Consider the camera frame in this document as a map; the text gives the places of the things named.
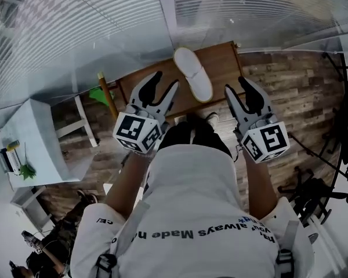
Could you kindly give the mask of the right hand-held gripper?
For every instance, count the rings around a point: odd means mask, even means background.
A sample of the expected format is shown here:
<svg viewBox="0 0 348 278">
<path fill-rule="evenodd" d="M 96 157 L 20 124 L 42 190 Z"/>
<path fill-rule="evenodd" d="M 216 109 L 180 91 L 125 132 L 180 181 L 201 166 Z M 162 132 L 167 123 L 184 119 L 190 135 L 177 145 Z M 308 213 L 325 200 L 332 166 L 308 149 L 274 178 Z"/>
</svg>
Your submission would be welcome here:
<svg viewBox="0 0 348 278">
<path fill-rule="evenodd" d="M 269 95 L 263 88 L 243 76 L 238 81 L 245 92 L 247 109 L 230 85 L 224 88 L 229 109 L 237 121 L 234 132 L 238 142 L 255 163 L 277 158 L 290 148 L 285 123 L 278 121 L 272 112 Z"/>
</svg>

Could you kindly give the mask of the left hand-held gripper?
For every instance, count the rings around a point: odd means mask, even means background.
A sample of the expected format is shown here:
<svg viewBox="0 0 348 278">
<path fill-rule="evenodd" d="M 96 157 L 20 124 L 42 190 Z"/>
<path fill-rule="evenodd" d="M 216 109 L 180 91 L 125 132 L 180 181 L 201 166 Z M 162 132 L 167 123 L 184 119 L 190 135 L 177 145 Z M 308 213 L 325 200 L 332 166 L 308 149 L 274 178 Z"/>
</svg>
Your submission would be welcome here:
<svg viewBox="0 0 348 278">
<path fill-rule="evenodd" d="M 123 148 L 148 153 L 165 134 L 166 114 L 172 108 L 179 80 L 173 81 L 154 106 L 150 106 L 161 77 L 162 71 L 157 71 L 142 79 L 133 88 L 126 110 L 119 113 L 113 137 Z"/>
</svg>

